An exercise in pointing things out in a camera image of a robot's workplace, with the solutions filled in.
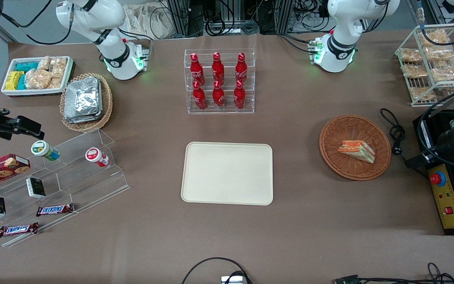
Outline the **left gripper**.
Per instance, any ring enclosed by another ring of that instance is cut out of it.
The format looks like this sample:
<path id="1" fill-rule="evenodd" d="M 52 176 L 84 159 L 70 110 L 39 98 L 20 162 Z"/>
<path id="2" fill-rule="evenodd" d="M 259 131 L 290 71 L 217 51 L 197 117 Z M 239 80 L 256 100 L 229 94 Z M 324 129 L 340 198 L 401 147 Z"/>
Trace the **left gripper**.
<path id="1" fill-rule="evenodd" d="M 438 153 L 421 152 L 420 156 L 405 159 L 405 166 L 408 169 L 427 169 L 429 166 L 450 163 L 445 157 L 438 156 Z"/>

